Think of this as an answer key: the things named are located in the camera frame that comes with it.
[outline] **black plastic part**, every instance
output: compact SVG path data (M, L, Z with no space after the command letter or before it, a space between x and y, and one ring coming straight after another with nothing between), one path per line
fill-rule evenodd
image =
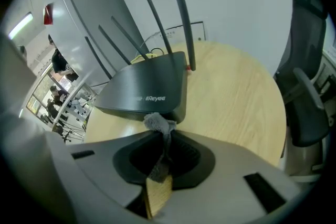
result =
M85 40L86 40L87 44L89 45L89 47L90 47L90 49L91 49L93 55L95 56L95 58L96 58L98 64L100 65L101 69L104 71L104 73L106 74L106 76L107 76L109 79L112 79L111 74L107 71L107 69L105 68L105 66L104 66L104 65L102 64L102 62L100 61L98 55L96 54L96 52L95 52L95 50L94 50L94 48L93 48L93 46L92 46L92 44L91 44L89 38L88 38L88 37L85 37Z
M215 155L207 147L173 131L169 156L173 189L193 188L204 181L215 166ZM153 132L118 150L113 165L128 183L145 186L146 178L163 152L162 134Z
M152 10L152 13L153 13L154 18L155 18L155 20L156 20L156 23L158 24L158 27L159 27L159 29L160 29L160 32L161 32L161 35L162 35L162 38L163 38L163 41L164 41L164 44L165 44L166 49L167 49L167 52L168 52L169 54L172 54L172 53L173 53L172 48L170 47L169 41L168 41L168 39L167 39L166 33L164 32L163 26L162 26L162 24L161 24L159 15L158 15L157 12L156 12L156 9L155 9L155 7L154 7L154 4L153 4L152 0L147 0L147 2L148 2L149 6L150 6L150 8L151 8L151 10Z
M244 176L244 179L257 196L267 213L271 213L285 204L286 201L259 173Z
M326 7L323 5L322 0L298 0L298 1L321 19L327 18L328 11Z
M112 39L106 34L106 32L104 31L104 29L99 25L98 26L99 31L103 34L104 38L106 38L106 40L109 42L109 44L111 44L111 46L117 51L117 53L121 56L121 58L128 64L131 65L131 62L129 59L127 59L127 57L125 56L125 54L122 53L122 51L118 48L118 46L112 41Z
M95 154L94 151L80 151L80 152L74 152L71 155L74 159L80 159L80 158L85 158L85 157L88 157L94 154Z
M121 24L118 23L117 19L114 18L113 16L111 16L111 20L115 23L115 25L119 28L119 30L124 34L124 36L126 36L126 38L130 41L130 43L132 43L132 45L134 46L134 48L141 54L141 56L143 57L143 59L148 60L148 57L147 57L146 53L144 53L141 50L141 48L138 46L138 44L135 43L135 41L133 40L133 38L131 38L131 36L121 26Z
M126 209L130 210L131 212L137 214L138 216L141 216L143 218L148 218L147 216L147 209L146 209L146 191L145 189L142 189L141 195L137 196L137 198L130 203Z
M185 0L176 0L180 10L185 40L188 49L189 64L192 71L196 70L195 49L193 42L193 32L191 30L190 18Z

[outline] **gray cloth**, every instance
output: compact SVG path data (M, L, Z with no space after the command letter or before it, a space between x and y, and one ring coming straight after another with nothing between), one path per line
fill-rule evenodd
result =
M155 112L146 115L143 123L149 130L163 134L163 153L148 176L153 181L162 183L169 174L169 166L172 164L172 160L169 157L169 148L172 141L171 131L176 129L176 122L166 120Z

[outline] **ceiling light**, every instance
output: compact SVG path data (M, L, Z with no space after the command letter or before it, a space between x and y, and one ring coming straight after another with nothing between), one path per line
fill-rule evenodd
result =
M19 118L21 117L21 115L22 115L22 112L23 112L23 109L21 109L21 111L20 111Z
M48 65L48 67L43 71L41 77L44 76L45 73L47 73L47 71L49 71L50 67L53 65L53 63L51 63L50 65Z
M10 31L8 37L9 39L13 39L19 31L24 28L31 20L33 19L33 15L28 13L21 22L19 22L12 31Z

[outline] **office chair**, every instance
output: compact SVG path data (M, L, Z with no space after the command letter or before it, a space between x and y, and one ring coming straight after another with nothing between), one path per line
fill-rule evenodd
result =
M311 79L317 74L326 34L327 12L320 0L293 0L288 59L276 74L286 107L292 143L308 147L329 133L328 117Z

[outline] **round wooden table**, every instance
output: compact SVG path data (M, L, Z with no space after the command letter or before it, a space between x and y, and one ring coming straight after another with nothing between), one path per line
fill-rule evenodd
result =
M243 146L277 166L285 143L286 114L273 77L256 59L233 46L200 41L194 47L196 71L188 75L186 116L177 129ZM187 57L185 44L172 50L184 51ZM94 108L86 143L145 130L142 122ZM148 182L153 215L169 197L171 178L165 183Z

